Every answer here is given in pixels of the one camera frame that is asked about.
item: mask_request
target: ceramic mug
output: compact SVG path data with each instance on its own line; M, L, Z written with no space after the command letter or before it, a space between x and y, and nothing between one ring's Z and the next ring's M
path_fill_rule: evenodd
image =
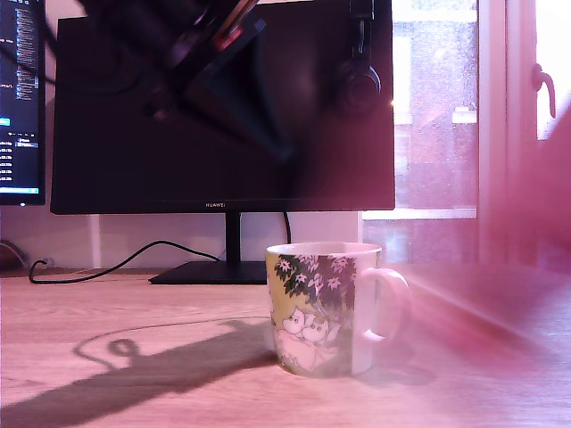
M375 344L400 334L411 314L409 287L380 267L369 243L292 243L266 250L271 324L278 360L306 376L357 375L372 366ZM380 289L390 287L400 312L392 331L375 333Z

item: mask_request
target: window handle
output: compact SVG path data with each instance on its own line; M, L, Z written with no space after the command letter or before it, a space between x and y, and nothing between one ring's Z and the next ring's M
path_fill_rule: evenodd
M535 92L540 91L543 83L545 83L550 93L550 113L551 117L555 119L555 86L553 86L553 79L549 74L543 72L541 65L535 64L532 70L532 85L534 86Z

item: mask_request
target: mug handle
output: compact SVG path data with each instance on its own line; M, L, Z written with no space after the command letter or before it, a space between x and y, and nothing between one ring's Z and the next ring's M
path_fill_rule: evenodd
M371 281L375 287L388 286L396 296L397 304L400 307L399 321L393 330L386 336L381 336L368 329L363 336L368 342L391 341L399 337L409 326L412 319L412 298L410 288L404 277L396 270L386 267L369 267L361 273L361 278Z

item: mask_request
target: headphones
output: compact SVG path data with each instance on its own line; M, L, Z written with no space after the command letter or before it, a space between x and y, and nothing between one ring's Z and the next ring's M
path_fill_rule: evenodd
M377 104L381 80L371 66L371 25L375 0L349 0L352 58L338 71L337 101L349 113L364 114Z

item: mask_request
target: black monitor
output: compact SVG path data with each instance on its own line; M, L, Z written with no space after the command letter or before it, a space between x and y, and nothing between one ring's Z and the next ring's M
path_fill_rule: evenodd
M0 2L0 44L19 63L43 71L44 43L33 7L44 2ZM45 106L43 81L0 56L0 205L46 203Z
M224 212L226 262L193 261L152 282L263 284L263 262L240 262L240 212L392 210L391 2L375 4L372 65L382 89L368 113L347 111L339 102L340 73L352 58L349 7L349 0L315 0L253 10L266 23L257 39L261 83L298 153L286 164L239 152L200 128L148 117L150 78L116 96L58 87L52 212ZM66 59L58 60L58 84L95 84L77 68L100 75L120 69L112 42L96 35L87 19L60 20L58 29L59 55ZM120 87L132 75L126 66L107 85Z

